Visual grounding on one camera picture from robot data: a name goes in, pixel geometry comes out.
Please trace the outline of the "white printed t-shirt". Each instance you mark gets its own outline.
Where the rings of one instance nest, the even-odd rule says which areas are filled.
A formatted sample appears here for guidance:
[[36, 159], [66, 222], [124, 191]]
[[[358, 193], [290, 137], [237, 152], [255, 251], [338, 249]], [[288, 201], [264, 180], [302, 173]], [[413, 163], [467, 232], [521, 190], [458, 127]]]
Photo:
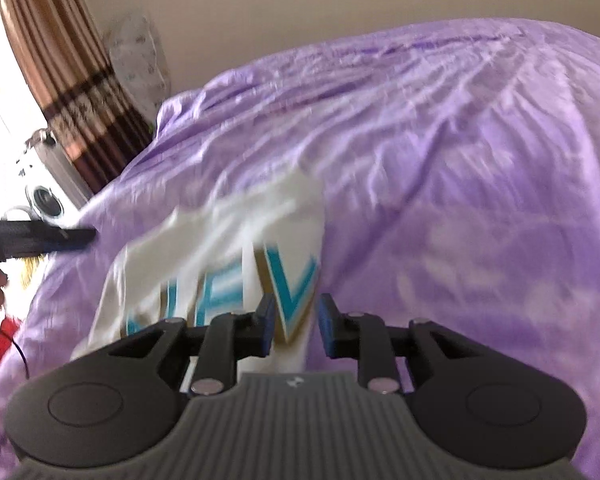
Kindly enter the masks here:
[[252, 312], [271, 294], [271, 352], [240, 361], [238, 370], [299, 373], [324, 232], [323, 185], [299, 170], [197, 210], [176, 208], [117, 254], [92, 327], [72, 355], [86, 356], [166, 318], [200, 327], [220, 314]]

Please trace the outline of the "white appliance with lens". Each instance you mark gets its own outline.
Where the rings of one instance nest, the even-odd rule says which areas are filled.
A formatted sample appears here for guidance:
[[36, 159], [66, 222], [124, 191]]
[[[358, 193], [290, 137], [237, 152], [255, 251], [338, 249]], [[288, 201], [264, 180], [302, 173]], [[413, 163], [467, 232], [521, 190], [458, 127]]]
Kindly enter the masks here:
[[32, 133], [16, 167], [26, 200], [21, 209], [32, 219], [68, 226], [93, 197], [51, 128]]

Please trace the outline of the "white patterned pillow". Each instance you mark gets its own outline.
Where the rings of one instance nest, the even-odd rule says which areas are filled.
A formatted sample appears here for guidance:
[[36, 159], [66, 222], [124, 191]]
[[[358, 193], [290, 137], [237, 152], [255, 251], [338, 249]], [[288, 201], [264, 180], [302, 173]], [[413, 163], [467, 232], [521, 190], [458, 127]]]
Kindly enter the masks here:
[[104, 37], [119, 84], [134, 107], [155, 125], [162, 103], [171, 95], [171, 77], [161, 39], [142, 11], [119, 18]]

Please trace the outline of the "brown striped curtain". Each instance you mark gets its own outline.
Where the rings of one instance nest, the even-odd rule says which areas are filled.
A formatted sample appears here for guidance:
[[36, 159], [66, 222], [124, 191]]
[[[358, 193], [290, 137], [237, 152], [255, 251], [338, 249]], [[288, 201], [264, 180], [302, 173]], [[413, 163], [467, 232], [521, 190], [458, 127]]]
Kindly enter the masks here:
[[93, 193], [152, 140], [114, 74], [84, 0], [0, 0], [12, 52], [36, 104]]

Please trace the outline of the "purple bed cover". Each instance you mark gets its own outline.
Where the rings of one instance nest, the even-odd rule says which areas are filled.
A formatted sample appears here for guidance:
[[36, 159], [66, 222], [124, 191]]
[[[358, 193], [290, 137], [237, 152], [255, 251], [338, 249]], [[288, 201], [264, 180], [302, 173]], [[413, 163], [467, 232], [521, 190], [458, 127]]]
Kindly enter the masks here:
[[282, 52], [167, 100], [155, 140], [48, 265], [0, 364], [3, 416], [73, 359], [117, 254], [174, 209], [291, 170], [323, 185], [316, 294], [389, 324], [430, 318], [575, 388], [574, 460], [600, 479], [600, 38], [554, 23], [417, 24]]

